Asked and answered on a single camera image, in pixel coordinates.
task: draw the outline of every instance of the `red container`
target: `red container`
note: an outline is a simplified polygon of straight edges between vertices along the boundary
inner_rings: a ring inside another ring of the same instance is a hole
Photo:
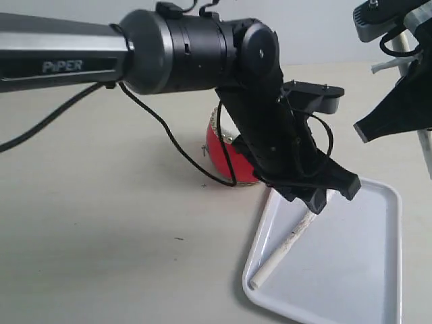
[[[221,143],[217,137],[217,108],[211,114],[209,127],[207,128],[207,148],[210,159],[217,171],[226,179],[231,180],[231,173],[225,155],[223,154]],[[239,136],[239,131],[228,115],[224,107],[221,111],[221,130],[223,141],[231,158],[234,173],[239,184],[254,184],[258,180],[252,175],[253,167],[246,158],[237,153],[232,142]]]

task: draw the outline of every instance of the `white tray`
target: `white tray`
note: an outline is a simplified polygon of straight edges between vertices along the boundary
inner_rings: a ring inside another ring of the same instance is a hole
[[[242,285],[248,298],[305,324],[402,322],[401,199],[392,188],[362,180],[352,202],[336,193],[257,290],[251,277],[296,227],[306,207],[272,190]]]

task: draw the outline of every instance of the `wire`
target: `wire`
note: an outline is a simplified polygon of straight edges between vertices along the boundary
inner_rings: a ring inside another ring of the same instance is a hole
[[[306,116],[309,116],[309,117],[311,117],[311,118],[314,118],[314,119],[316,119],[318,122],[320,122],[321,123],[321,125],[323,125],[323,127],[325,128],[325,131],[327,132],[327,136],[328,136],[328,138],[329,138],[329,147],[328,147],[328,149],[327,149],[327,153],[325,154],[325,160],[318,166],[318,168],[316,168],[316,170],[314,170],[313,172],[311,172],[311,173],[307,173],[307,172],[305,172],[304,171],[304,169],[303,169],[303,166],[302,166],[302,161],[301,161],[301,158],[300,158],[300,141],[299,141],[299,139],[297,138],[295,141],[294,141],[294,148],[296,149],[296,153],[294,154],[294,162],[295,162],[295,164],[296,164],[296,169],[297,169],[297,171],[300,173],[300,175],[302,176],[302,177],[305,177],[305,178],[312,178],[312,177],[315,177],[315,176],[317,176],[317,175],[319,175],[324,169],[325,169],[325,166],[327,165],[327,163],[329,162],[329,160],[330,160],[330,156],[331,156],[331,153],[333,152],[333,146],[334,146],[334,136],[333,136],[333,132],[331,131],[331,128],[330,128],[330,126],[329,126],[329,124],[327,124],[324,120],[322,120],[320,117],[318,117],[318,116],[316,116],[316,115],[314,115],[314,114],[312,114],[312,113],[308,113],[308,112],[306,112],[306,111],[303,111],[303,110],[298,110],[298,109],[295,109],[295,108],[293,108],[292,106],[291,106],[291,104],[290,104],[290,101],[289,101],[289,99],[288,99],[288,94],[285,94],[285,99],[286,99],[286,102],[288,103],[288,106],[289,106],[289,108],[292,110],[292,111],[294,111],[294,112],[296,112],[296,113],[301,113],[301,114],[303,114],[303,115],[306,115]]]
[[[409,51],[409,52],[396,52],[396,51],[392,51],[391,49],[389,49],[388,47],[385,46],[386,43],[388,43],[389,41],[392,41],[393,39],[395,39],[397,36],[399,36],[404,31],[405,31],[405,27],[404,26],[395,27],[392,30],[390,30],[379,41],[379,48],[385,54],[387,54],[389,56],[393,56],[393,57],[410,57],[410,56],[418,55],[422,51],[422,48],[421,48],[420,45],[418,45],[414,50]]]
[[[154,112],[149,106],[147,106],[145,103],[143,103],[140,99],[138,99],[134,94],[132,94],[124,85],[123,82],[119,82],[120,88],[123,90],[126,96],[131,98],[137,105],[142,107],[146,112],[150,113],[162,126],[165,128],[165,131],[167,132],[167,135],[169,139],[172,141],[173,145],[177,149],[177,151],[180,152],[183,157],[189,161],[190,164],[192,164],[195,168],[197,168],[201,173],[205,174],[207,177],[211,178],[212,180],[215,180],[216,182],[219,182],[220,184],[223,184],[224,186],[234,187],[237,185],[237,177],[236,173],[234,172],[234,168],[232,166],[232,162],[230,159],[230,154],[227,151],[227,148],[225,146],[225,142],[223,141],[222,137],[222,130],[221,130],[221,110],[222,110],[222,102],[219,102],[219,105],[217,106],[217,137],[219,138],[219,142],[221,143],[223,154],[225,155],[225,159],[228,164],[229,172],[231,173],[231,182],[227,182],[225,180],[219,179],[218,177],[214,176],[213,174],[209,173],[205,169],[203,169],[197,162],[195,162],[189,155],[186,153],[182,147],[177,142],[176,138],[174,137],[173,133],[169,129],[169,126],[163,120],[161,116],[159,116],[156,112]]]
[[[192,4],[192,6],[190,6],[188,9],[183,9],[182,13],[186,14],[188,12],[191,12],[193,9],[195,9],[197,4],[198,4],[198,0],[194,0],[194,3]]]
[[[49,124],[54,122],[54,120],[56,120],[62,113],[67,111],[71,106],[76,104],[81,99],[87,97],[92,92],[102,88],[103,86],[104,86],[103,83],[96,83],[96,84],[93,84],[92,86],[89,86],[88,88],[85,88],[83,91],[81,91],[78,94],[76,94],[75,96],[73,96],[71,99],[66,101],[64,104],[62,104],[56,110],[54,110],[52,113],[50,113],[48,116],[46,116],[46,118],[44,118],[44,120],[39,122],[37,125],[33,126],[27,132],[23,133],[22,135],[19,135],[18,137],[14,138],[13,140],[10,140],[9,142],[0,144],[0,153],[3,153],[3,152],[8,151],[10,149],[13,149],[14,147],[17,147],[18,145],[31,139],[33,136],[35,136],[41,130],[43,130],[45,127],[47,127]]]

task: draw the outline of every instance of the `robotic arm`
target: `robotic arm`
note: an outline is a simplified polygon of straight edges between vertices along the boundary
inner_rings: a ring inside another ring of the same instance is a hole
[[[394,89],[370,115],[355,125],[360,137],[369,142],[390,134],[432,128],[429,89],[432,82],[432,1],[369,0],[354,10],[354,21],[362,42],[384,35],[380,42],[384,53],[412,61]],[[418,47],[407,53],[389,50],[385,44],[405,30],[417,39]]]
[[[327,204],[328,189],[353,199],[358,176],[330,158],[331,130],[313,115],[335,113],[344,89],[284,83],[276,33],[256,19],[222,22],[206,11],[211,6],[189,16],[158,3],[110,26],[3,13],[0,92],[85,82],[124,82],[140,95],[215,88],[256,178],[314,213]],[[326,126],[327,153],[317,148],[309,117]]]

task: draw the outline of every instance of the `table surface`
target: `table surface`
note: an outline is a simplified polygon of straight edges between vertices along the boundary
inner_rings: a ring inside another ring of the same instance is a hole
[[[286,80],[342,86],[334,159],[403,198],[404,319],[432,315],[432,182],[415,133],[363,144],[352,125],[397,70],[369,63],[285,67]],[[0,96],[0,140],[81,87]],[[144,97],[184,148],[203,156],[211,91]],[[320,147],[327,137],[312,122]],[[265,187],[225,188],[197,172],[163,128],[119,89],[100,90],[36,138],[0,155],[2,323],[290,323],[252,305],[240,284]]]

